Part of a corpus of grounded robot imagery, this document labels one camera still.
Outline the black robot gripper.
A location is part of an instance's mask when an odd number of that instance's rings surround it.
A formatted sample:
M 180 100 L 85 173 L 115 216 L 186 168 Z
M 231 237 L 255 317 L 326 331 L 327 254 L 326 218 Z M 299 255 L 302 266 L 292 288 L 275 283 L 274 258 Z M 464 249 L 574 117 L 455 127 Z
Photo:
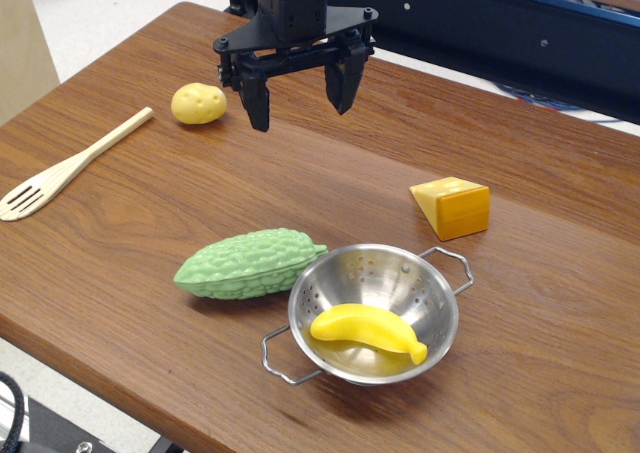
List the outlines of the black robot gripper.
M 377 19 L 372 7 L 331 6 L 328 0 L 257 0 L 248 24 L 214 42 L 219 79 L 225 87 L 241 89 L 251 126 L 267 132 L 266 78 L 324 66 L 327 97 L 342 115 L 353 106 L 373 53 Z

